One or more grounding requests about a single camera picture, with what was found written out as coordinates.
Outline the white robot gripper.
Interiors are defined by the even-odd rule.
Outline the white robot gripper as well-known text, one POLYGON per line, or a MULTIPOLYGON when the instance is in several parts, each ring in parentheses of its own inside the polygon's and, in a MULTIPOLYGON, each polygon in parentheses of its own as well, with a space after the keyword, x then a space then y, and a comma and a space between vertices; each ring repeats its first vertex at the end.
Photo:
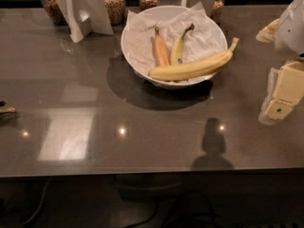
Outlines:
MULTIPOLYGON (((293 2, 256 35, 261 43, 275 41, 275 51, 287 59, 304 59, 304 0, 293 2)), ((271 68, 267 97, 258 120, 273 125, 282 122, 304 97, 304 63, 287 61, 280 69, 271 68)))

